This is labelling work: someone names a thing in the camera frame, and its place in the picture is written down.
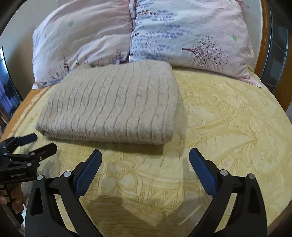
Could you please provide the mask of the person's left hand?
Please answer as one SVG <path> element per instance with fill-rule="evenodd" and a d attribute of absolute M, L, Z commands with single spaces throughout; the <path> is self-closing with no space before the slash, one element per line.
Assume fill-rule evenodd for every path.
<path fill-rule="evenodd" d="M 23 192 L 21 189 L 21 184 L 16 184 L 16 186 L 11 190 L 10 196 L 12 198 L 12 209 L 16 214 L 22 213 L 23 208 Z"/>

